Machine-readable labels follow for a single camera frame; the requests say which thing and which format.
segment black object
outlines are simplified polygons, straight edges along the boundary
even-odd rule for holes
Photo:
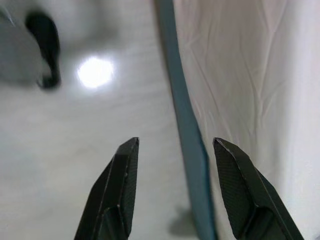
[[[51,76],[44,76],[38,82],[39,87],[42,89],[57,87],[61,83],[58,66],[60,43],[55,23],[42,12],[32,12],[26,17],[25,26],[37,41],[42,58],[46,60],[51,70]]]
[[[238,146],[213,140],[223,202],[233,235],[243,240],[303,240],[275,188]]]
[[[93,185],[75,240],[127,240],[135,206],[139,139],[122,144]]]

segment blue edge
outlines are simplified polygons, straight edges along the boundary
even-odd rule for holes
[[[173,0],[155,0],[155,3],[195,226],[201,240],[216,240],[209,158],[191,106],[181,64]]]

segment white floor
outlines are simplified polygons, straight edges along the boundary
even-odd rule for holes
[[[72,240],[96,178],[118,145],[136,136],[129,239],[197,239],[152,2],[7,6],[21,21],[34,6],[53,16],[62,85],[46,93],[0,82],[0,239]]]

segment white cloth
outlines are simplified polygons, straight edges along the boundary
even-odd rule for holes
[[[29,84],[42,76],[40,48],[23,27],[0,18],[0,80]]]
[[[212,141],[240,146],[306,240],[320,235],[320,2],[174,0],[219,239],[234,239]]]

